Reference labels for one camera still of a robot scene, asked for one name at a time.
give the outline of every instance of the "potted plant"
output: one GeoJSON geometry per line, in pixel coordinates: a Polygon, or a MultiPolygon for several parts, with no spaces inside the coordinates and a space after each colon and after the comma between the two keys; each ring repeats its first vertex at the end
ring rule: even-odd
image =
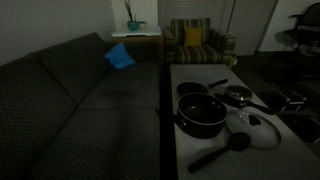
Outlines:
{"type": "Polygon", "coordinates": [[[127,8],[129,19],[130,19],[130,21],[127,22],[127,26],[130,31],[136,31],[138,30],[139,23],[135,19],[134,20],[132,19],[130,0],[124,0],[124,4],[127,8]]]}

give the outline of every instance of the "vase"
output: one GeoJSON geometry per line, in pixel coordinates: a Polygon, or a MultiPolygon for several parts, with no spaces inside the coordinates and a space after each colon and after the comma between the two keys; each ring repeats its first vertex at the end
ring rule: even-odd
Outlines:
{"type": "Polygon", "coordinates": [[[137,22],[137,21],[128,21],[127,22],[127,26],[128,26],[130,31],[136,31],[136,30],[138,30],[139,22],[137,22]]]}

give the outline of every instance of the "couch armrest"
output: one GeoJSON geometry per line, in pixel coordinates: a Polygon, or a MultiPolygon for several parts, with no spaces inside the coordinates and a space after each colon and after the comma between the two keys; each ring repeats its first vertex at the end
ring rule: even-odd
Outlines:
{"type": "Polygon", "coordinates": [[[210,30],[209,44],[219,53],[221,53],[221,63],[229,64],[234,56],[234,48],[237,38],[219,31],[217,29],[210,30]]]}
{"type": "Polygon", "coordinates": [[[163,35],[164,35],[165,64],[172,64],[174,63],[174,59],[175,59],[177,40],[175,39],[169,27],[166,27],[163,29],[163,35]]]}

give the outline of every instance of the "couch cushion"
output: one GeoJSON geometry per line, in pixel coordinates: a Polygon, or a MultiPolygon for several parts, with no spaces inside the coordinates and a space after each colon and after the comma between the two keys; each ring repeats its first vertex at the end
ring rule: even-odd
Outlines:
{"type": "Polygon", "coordinates": [[[38,58],[77,104],[107,71],[106,44],[92,33],[37,52],[38,58]]]}
{"type": "Polygon", "coordinates": [[[202,19],[172,19],[171,20],[171,32],[178,44],[183,44],[184,42],[184,27],[201,27],[202,32],[202,43],[209,42],[210,36],[210,18],[202,19]]]}
{"type": "Polygon", "coordinates": [[[159,179],[154,108],[78,110],[30,168],[29,179],[159,179]]]}
{"type": "Polygon", "coordinates": [[[157,63],[137,63],[109,70],[79,108],[127,108],[159,106],[157,63]]]}
{"type": "Polygon", "coordinates": [[[0,67],[0,179],[17,179],[76,105],[32,57],[0,67]]]}
{"type": "Polygon", "coordinates": [[[174,64],[214,64],[220,63],[220,54],[208,44],[202,46],[177,46],[174,64]]]}
{"type": "Polygon", "coordinates": [[[108,59],[109,63],[116,69],[122,69],[136,63],[128,54],[123,42],[112,47],[104,57],[108,59]]]}

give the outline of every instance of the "black pan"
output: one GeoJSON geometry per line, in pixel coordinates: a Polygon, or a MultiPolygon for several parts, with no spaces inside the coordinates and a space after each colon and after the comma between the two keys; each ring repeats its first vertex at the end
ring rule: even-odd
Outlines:
{"type": "MultiPolygon", "coordinates": [[[[223,79],[223,80],[217,81],[215,83],[209,84],[208,87],[209,87],[209,89],[211,89],[215,86],[225,84],[227,82],[228,82],[228,79],[223,79]]],[[[189,94],[189,93],[193,93],[193,92],[208,94],[208,89],[205,86],[203,86],[199,83],[195,83],[195,82],[181,83],[177,86],[177,91],[178,91],[180,97],[185,94],[189,94]]]]}
{"type": "Polygon", "coordinates": [[[253,97],[252,91],[243,86],[230,85],[225,89],[224,96],[215,94],[215,97],[217,97],[219,100],[223,101],[224,103],[234,107],[241,108],[241,107],[251,106],[256,109],[259,109],[260,111],[266,114],[270,114],[270,115],[275,114],[275,112],[272,109],[253,103],[251,101],[253,97]]]}
{"type": "Polygon", "coordinates": [[[189,93],[178,101],[176,124],[195,138],[215,137],[223,128],[227,108],[218,99],[203,93],[189,93]]]}

